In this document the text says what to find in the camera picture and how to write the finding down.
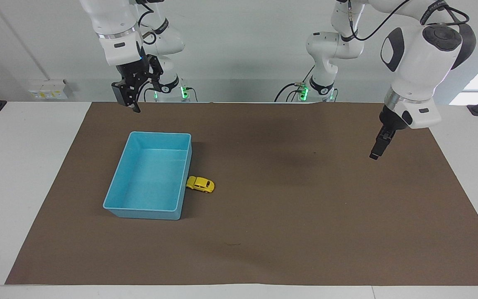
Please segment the blue tray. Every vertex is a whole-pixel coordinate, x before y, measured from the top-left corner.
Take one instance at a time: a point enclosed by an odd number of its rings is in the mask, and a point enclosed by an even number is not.
[[[190,134],[132,132],[102,206],[122,218],[178,220],[190,163]]]

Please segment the wall outlet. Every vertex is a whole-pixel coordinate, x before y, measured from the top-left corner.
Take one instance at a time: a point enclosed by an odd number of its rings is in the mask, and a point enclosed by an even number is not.
[[[64,80],[29,81],[29,93],[36,100],[67,100]]]

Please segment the yellow toy car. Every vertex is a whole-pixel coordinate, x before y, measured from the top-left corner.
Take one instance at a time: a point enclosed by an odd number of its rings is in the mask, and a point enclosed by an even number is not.
[[[190,176],[186,185],[189,189],[202,191],[204,193],[211,193],[215,190],[215,184],[205,178],[199,176]]]

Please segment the brown paper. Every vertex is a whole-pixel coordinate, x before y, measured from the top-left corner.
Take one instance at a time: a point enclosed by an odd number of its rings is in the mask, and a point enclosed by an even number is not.
[[[7,284],[478,285],[478,215],[428,129],[373,161],[380,104],[141,106],[91,105]],[[192,134],[215,192],[179,221],[104,210],[131,131]]]

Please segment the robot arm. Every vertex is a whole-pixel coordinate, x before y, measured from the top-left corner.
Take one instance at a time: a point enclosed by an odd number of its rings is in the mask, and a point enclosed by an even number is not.
[[[180,35],[174,34],[174,30],[166,30],[169,23],[159,13],[156,4],[163,1],[136,0],[140,7],[135,7],[129,0],[80,0],[91,18],[106,61],[110,66],[116,66],[121,74],[121,81],[112,83],[117,102],[131,107],[134,112],[140,112],[138,97],[146,84],[151,83],[149,89],[158,92],[169,91],[178,85],[174,80],[161,83],[168,78],[162,77],[164,70],[158,55],[178,53],[184,49]],[[172,32],[175,38],[165,38],[166,31]],[[146,54],[145,44],[151,46],[150,54]]]
[[[444,0],[337,0],[332,15],[337,33],[316,32],[307,41],[307,51],[316,63],[309,80],[314,90],[310,95],[324,100],[332,90],[338,69],[330,59],[354,59],[362,53],[368,38],[360,38],[357,32],[365,5],[420,22],[396,28],[383,43],[381,59],[394,73],[394,80],[380,114],[383,128],[370,155],[378,159],[396,130],[430,127],[441,121],[434,91],[450,70],[471,55],[476,40],[471,27],[453,14],[459,11]],[[435,23],[427,24],[430,17]]]

